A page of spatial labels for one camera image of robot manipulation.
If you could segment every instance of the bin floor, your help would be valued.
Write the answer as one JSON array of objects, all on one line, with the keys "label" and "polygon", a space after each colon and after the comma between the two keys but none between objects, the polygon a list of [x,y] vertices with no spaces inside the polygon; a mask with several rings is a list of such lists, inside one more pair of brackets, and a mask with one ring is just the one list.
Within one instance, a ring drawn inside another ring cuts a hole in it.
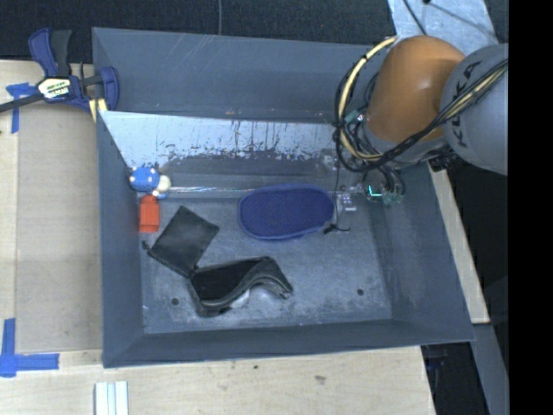
[{"label": "bin floor", "polygon": [[288,300],[253,288],[247,302],[216,317],[198,316],[188,280],[152,259],[142,247],[143,323],[147,333],[294,326],[389,320],[391,304],[379,265],[367,209],[355,195],[357,212],[349,232],[314,233],[287,241],[247,235],[238,223],[239,198],[171,195],[162,200],[159,233],[141,234],[153,245],[179,206],[219,226],[198,262],[200,268],[238,259],[271,256],[294,287]]}]

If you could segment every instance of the orange block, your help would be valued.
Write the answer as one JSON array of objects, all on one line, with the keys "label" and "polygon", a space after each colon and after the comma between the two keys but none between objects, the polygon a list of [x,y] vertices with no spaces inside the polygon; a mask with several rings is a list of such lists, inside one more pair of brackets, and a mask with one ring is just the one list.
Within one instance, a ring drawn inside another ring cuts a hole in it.
[{"label": "orange block", "polygon": [[145,195],[140,199],[140,223],[138,230],[144,233],[154,233],[159,230],[159,203],[153,195]]}]

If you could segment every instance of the wooden table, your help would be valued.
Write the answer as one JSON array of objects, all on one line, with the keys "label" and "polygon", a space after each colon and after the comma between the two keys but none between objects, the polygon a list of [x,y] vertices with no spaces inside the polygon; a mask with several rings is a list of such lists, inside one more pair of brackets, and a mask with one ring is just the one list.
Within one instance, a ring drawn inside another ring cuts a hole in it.
[{"label": "wooden table", "polygon": [[[92,67],[85,70],[89,75]],[[11,100],[7,85],[41,78],[32,61],[0,61],[0,102]],[[0,413],[93,414],[94,385],[119,380],[128,381],[131,415],[435,413],[419,347],[103,369],[97,225],[90,224],[97,186],[87,179],[96,163],[90,143],[79,141],[90,139],[92,118],[40,102],[21,109],[21,130],[11,134],[11,115],[0,114],[0,323],[15,317],[16,352],[60,352],[60,369],[0,379]],[[25,135],[32,126],[34,142]],[[79,158],[86,160],[76,169]],[[487,323],[447,174],[433,173],[432,179],[471,319]],[[68,202],[75,192],[86,193],[85,210]],[[67,229],[68,222],[75,227]],[[82,245],[75,245],[80,236]],[[68,263],[69,256],[78,261]]]}]

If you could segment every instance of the small blue figure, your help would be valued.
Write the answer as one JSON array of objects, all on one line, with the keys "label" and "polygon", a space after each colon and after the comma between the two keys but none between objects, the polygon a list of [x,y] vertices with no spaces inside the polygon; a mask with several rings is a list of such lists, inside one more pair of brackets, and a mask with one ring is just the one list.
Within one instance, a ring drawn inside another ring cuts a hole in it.
[{"label": "small blue figure", "polygon": [[136,191],[151,194],[160,200],[167,197],[171,187],[168,176],[161,175],[155,168],[145,166],[132,168],[129,182]]}]

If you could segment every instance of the gray wire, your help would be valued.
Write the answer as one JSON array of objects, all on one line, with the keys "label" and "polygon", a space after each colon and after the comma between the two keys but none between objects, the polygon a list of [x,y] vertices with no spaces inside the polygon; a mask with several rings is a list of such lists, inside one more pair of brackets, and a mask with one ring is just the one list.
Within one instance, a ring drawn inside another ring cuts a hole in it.
[{"label": "gray wire", "polygon": [[423,25],[421,24],[420,20],[418,19],[418,17],[415,15],[415,12],[413,11],[413,9],[410,7],[409,3],[407,2],[407,0],[403,0],[404,1],[404,4],[405,4],[405,7],[407,8],[407,10],[409,11],[409,13],[411,14],[411,16],[413,17],[413,20],[415,20],[415,23],[417,24],[418,28],[421,30],[421,32],[424,34],[424,35],[428,35],[426,33],[426,29],[423,27]]},{"label": "gray wire", "polygon": [[218,12],[219,12],[219,26],[217,28],[217,35],[221,35],[223,32],[223,3],[221,0],[217,0]]}]

